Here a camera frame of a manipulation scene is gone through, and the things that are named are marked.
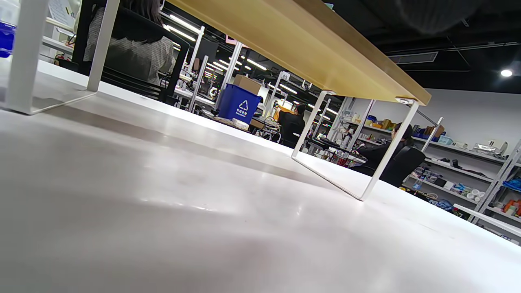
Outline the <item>person's left hand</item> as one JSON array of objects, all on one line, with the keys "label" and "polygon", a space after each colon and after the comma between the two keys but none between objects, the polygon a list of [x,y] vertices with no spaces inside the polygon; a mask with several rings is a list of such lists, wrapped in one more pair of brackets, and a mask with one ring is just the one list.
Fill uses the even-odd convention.
[{"label": "person's left hand", "polygon": [[483,3],[483,0],[395,0],[404,22],[425,35],[452,28]]}]

